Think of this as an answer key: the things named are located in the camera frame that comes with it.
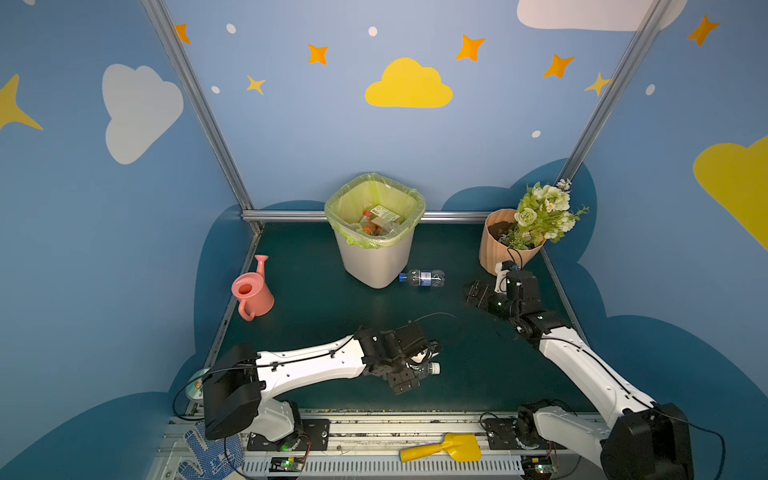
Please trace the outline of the aluminium frame back rail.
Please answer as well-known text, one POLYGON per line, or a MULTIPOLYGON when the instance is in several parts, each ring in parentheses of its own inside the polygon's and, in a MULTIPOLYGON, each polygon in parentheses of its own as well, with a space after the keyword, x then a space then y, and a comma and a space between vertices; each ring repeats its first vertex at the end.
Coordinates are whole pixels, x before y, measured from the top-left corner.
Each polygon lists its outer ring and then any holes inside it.
MULTIPOLYGON (((422 223, 482 224, 490 215, 488 211, 426 211, 422 223)), ((326 222, 322 210, 243 210, 241 218, 246 222, 326 222)))

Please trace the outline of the aluminium frame post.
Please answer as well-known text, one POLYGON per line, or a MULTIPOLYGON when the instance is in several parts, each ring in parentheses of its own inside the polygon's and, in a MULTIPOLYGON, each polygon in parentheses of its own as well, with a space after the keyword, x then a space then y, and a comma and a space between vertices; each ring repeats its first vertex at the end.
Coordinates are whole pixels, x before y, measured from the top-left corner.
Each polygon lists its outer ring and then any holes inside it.
POLYGON ((573 180, 607 124, 612 112, 618 105, 626 87, 650 50, 655 38, 662 30, 663 19, 672 4, 672 0, 655 0, 651 2, 646 15, 640 22, 638 29, 613 72, 612 81, 603 90, 573 151, 560 170, 557 180, 573 180))
POLYGON ((200 86, 165 2, 160 0, 142 0, 141 3, 163 44, 213 153, 239 203, 241 214, 244 214, 247 210, 252 210, 253 203, 243 178, 205 98, 205 93, 200 86))

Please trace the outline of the small bottle blue label back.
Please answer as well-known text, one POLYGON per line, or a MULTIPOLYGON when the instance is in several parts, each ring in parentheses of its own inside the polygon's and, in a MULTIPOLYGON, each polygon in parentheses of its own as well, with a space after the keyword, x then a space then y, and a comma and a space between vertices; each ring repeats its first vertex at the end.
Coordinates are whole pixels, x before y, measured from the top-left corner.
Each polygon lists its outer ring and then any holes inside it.
POLYGON ((445 273, 441 270, 413 269, 400 273, 398 281, 415 287, 442 287, 445 285, 445 273))

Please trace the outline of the clear bottle green white label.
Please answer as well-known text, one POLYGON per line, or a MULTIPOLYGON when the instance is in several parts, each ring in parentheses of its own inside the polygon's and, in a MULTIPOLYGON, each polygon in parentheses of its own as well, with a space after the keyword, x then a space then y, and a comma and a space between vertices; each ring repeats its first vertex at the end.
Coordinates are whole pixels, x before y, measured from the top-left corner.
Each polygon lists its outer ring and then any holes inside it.
POLYGON ((403 221, 401 215, 382 205, 376 205, 368 210, 373 214, 370 222, 381 227, 381 235, 395 230, 403 221))

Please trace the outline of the beige ribbed flower pot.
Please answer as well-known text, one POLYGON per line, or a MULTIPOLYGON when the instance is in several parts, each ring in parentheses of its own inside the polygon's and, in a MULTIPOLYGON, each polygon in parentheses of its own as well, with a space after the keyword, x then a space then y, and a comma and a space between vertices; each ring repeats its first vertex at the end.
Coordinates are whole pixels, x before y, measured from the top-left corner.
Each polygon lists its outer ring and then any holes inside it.
POLYGON ((496 265, 507 260, 512 260, 518 267, 523 268, 544 246, 544 243, 541 243, 535 248, 519 251, 507 247, 496 239, 491 232, 491 227, 504 222, 514 224, 516 222, 515 213, 515 209, 500 209, 486 217, 481 235, 479 261, 483 269, 489 274, 495 275, 496 265))

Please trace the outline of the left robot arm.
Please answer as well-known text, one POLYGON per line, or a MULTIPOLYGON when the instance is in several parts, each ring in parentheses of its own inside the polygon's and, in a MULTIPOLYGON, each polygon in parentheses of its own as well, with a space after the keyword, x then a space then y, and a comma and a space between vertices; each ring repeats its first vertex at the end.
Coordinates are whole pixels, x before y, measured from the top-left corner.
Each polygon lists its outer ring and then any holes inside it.
POLYGON ((204 432, 226 439, 249 427, 270 442, 302 432, 298 408, 277 398, 310 385, 358 377, 379 377, 400 395, 435 374, 442 351, 416 322, 395 330, 360 328, 323 345, 292 351, 258 351, 241 343, 227 351, 201 378, 204 432))

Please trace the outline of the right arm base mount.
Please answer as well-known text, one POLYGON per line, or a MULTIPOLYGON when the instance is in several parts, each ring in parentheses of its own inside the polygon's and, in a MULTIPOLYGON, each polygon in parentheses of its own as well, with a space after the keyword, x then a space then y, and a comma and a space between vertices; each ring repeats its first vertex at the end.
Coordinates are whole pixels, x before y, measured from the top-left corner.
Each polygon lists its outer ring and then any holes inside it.
POLYGON ((550 443, 541 437, 532 420, 517 417, 487 417, 480 420, 491 450, 548 450, 550 443))

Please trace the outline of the clear bottle orange label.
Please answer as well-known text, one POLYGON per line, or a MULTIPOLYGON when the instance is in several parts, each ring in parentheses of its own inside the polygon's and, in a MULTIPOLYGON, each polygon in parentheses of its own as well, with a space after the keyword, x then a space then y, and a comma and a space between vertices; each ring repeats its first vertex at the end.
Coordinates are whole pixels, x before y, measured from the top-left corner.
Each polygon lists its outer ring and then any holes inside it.
POLYGON ((363 222, 361 224, 361 230, 364 234, 369 236, 376 237, 381 235, 381 227, 374 222, 363 222))

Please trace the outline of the blue white work glove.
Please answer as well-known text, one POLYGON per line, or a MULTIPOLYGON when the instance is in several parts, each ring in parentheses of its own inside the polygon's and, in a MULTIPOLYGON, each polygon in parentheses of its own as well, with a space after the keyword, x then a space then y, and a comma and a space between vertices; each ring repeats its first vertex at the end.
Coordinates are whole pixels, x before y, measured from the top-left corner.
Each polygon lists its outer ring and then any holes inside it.
POLYGON ((192 462, 180 463, 178 474, 183 479, 244 479, 240 473, 244 464, 244 453, 238 435, 209 440, 206 438, 204 422, 198 421, 185 433, 184 438, 195 459, 192 462))

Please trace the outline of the yellow plastic shovel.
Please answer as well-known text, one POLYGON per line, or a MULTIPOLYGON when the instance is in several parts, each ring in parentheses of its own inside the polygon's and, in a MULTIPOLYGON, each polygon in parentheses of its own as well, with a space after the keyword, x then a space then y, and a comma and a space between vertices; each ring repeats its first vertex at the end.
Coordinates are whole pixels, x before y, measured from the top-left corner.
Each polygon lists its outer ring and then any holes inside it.
POLYGON ((402 450, 399 454, 404 463, 420 460, 439 453, 448 454, 460 463, 477 462, 482 458, 482 451, 473 434, 446 434, 439 444, 422 445, 402 450))

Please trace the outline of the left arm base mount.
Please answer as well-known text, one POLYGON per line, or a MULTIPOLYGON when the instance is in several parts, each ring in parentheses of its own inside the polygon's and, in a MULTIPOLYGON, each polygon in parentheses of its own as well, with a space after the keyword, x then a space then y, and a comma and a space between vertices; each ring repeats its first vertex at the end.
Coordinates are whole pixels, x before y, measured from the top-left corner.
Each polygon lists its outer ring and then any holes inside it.
POLYGON ((310 450, 326 451, 330 438, 329 419, 303 419, 302 427, 283 440, 268 441, 264 436, 250 433, 247 437, 246 451, 249 452, 285 452, 310 450))

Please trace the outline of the white waste bin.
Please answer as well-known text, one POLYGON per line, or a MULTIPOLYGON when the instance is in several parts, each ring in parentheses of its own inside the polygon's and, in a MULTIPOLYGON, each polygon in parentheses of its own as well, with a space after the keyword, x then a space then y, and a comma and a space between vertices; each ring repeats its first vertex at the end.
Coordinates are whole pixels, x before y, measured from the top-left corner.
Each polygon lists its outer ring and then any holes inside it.
POLYGON ((345 270, 354 278, 373 289, 383 289, 397 280, 405 269, 415 231, 405 235, 394 246, 364 249, 348 244, 338 232, 334 232, 345 270))

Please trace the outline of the aluminium frame left post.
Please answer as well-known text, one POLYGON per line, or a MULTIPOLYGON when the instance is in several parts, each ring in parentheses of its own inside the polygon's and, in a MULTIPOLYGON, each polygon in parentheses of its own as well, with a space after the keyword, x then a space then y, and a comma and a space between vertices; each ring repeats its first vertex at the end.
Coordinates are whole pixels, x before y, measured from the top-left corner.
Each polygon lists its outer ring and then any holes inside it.
POLYGON ((141 3, 163 44, 213 153, 239 203, 241 214, 244 214, 247 210, 252 210, 253 203, 243 178, 205 98, 205 93, 200 86, 165 2, 160 0, 142 0, 141 3))

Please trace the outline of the aluminium frame right post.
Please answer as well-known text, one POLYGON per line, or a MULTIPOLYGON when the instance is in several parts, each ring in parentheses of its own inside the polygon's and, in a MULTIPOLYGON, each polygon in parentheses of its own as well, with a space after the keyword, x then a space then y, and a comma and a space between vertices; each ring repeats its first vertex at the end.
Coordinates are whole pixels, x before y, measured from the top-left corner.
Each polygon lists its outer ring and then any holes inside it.
POLYGON ((557 180, 573 180, 607 124, 612 112, 618 105, 626 87, 650 50, 655 38, 662 30, 663 19, 672 4, 672 0, 655 0, 651 2, 646 15, 640 22, 638 29, 613 72, 612 81, 603 90, 573 151, 560 170, 557 180))

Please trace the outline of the clear bottle white cap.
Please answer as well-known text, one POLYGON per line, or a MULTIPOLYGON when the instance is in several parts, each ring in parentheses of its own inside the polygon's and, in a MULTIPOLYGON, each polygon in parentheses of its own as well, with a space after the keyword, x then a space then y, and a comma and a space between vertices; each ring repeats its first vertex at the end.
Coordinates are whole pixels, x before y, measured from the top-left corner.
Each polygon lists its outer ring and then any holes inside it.
POLYGON ((441 367, 438 362, 428 362, 416 368, 416 375, 419 379, 424 379, 432 375, 439 375, 441 367))

